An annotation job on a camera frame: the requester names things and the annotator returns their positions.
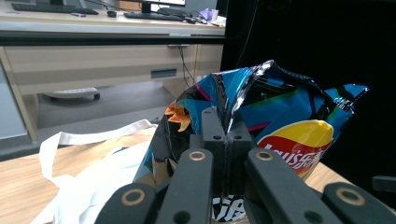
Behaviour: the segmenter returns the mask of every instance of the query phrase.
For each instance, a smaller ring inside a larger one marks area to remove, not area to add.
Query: table surface
[[[9,1],[0,0],[0,32],[219,36],[225,33],[224,27],[211,23],[127,19],[120,11],[116,18],[110,18],[106,10],[96,11],[98,15],[83,18],[63,13],[15,11]]]
[[[116,147],[131,147],[151,140],[154,131],[149,128],[101,143],[58,149],[53,175],[77,175]],[[0,179],[0,223],[4,224],[30,223],[58,192],[41,174],[37,154],[0,162]],[[333,182],[348,181],[321,163],[305,181],[318,191]]]

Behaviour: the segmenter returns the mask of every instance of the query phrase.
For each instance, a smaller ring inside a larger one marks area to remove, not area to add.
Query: desk drawer
[[[194,71],[197,47],[183,47],[184,63]],[[22,95],[183,77],[177,47],[6,47]],[[176,69],[173,76],[152,71]]]

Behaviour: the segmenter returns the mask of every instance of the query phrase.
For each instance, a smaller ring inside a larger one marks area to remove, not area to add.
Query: floor
[[[39,94],[38,141],[28,135],[0,140],[0,161],[37,153],[58,132],[100,133],[147,119],[155,122],[175,97],[161,81],[96,88],[101,98],[51,99]]]

